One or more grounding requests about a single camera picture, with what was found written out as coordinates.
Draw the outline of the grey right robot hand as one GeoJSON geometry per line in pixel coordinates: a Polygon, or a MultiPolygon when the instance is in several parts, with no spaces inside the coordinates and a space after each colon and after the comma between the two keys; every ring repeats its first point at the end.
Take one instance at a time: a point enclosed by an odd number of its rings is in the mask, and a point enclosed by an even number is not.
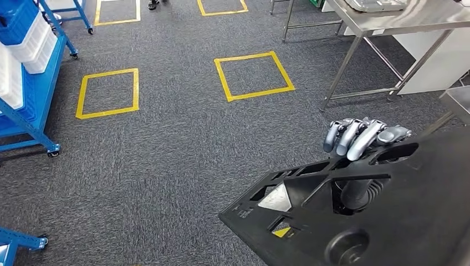
{"type": "MultiPolygon", "coordinates": [[[[323,150],[341,158],[336,169],[367,158],[367,152],[380,146],[401,142],[412,131],[401,126],[365,117],[332,121],[323,142],[323,150]]],[[[340,180],[331,185],[333,209],[337,214],[352,216],[364,211],[390,182],[389,178],[370,180],[340,180]]]]}

